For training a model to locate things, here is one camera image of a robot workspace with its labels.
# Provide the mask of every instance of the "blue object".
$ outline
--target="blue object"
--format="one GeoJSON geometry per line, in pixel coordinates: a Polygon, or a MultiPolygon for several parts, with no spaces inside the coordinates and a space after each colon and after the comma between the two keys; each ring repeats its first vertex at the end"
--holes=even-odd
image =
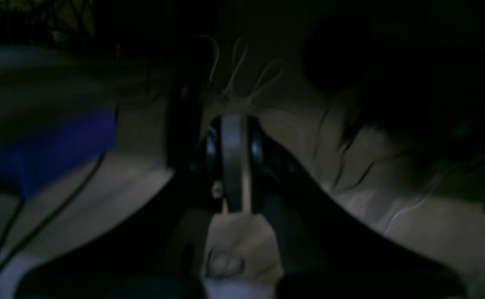
{"type": "Polygon", "coordinates": [[[0,150],[0,188],[24,199],[114,147],[115,115],[96,111],[0,150]]]}

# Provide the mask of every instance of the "floor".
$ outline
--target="floor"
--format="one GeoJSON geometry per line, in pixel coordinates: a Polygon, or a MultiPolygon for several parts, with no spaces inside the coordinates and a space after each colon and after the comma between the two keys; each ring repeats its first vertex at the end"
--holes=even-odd
{"type": "MultiPolygon", "coordinates": [[[[353,91],[344,91],[327,98],[303,75],[301,46],[318,7],[270,2],[271,5],[260,6],[257,1],[233,1],[234,25],[224,33],[214,84],[227,84],[231,49],[239,34],[244,34],[249,51],[235,78],[237,93],[248,94],[265,64],[280,57],[284,62],[281,77],[254,99],[254,105],[260,108],[252,113],[259,117],[265,131],[289,149],[322,189],[361,222],[381,234],[387,231],[391,240],[453,268],[465,282],[470,297],[484,298],[485,214],[476,198],[485,192],[482,184],[485,170],[467,176],[448,176],[420,206],[396,216],[389,227],[396,213],[416,205],[426,191],[412,183],[411,161],[402,157],[377,164],[357,188],[341,192],[358,180],[371,161],[400,150],[384,134],[363,130],[347,153],[341,182],[332,190],[340,160],[337,140],[341,123],[345,107],[355,95],[353,91]],[[318,134],[320,117],[329,107],[330,113],[318,134]]],[[[212,97],[208,103],[204,124],[225,109],[212,97]]],[[[165,105],[166,99],[161,98],[145,108],[121,112],[115,151],[78,200],[3,273],[0,298],[10,296],[26,269],[64,254],[117,225],[168,181],[172,174],[164,169],[162,145],[165,105]]],[[[86,165],[29,202],[7,246],[16,244],[58,205],[91,166],[92,163],[86,165]]],[[[0,194],[0,231],[14,204],[13,198],[0,194]]]]}

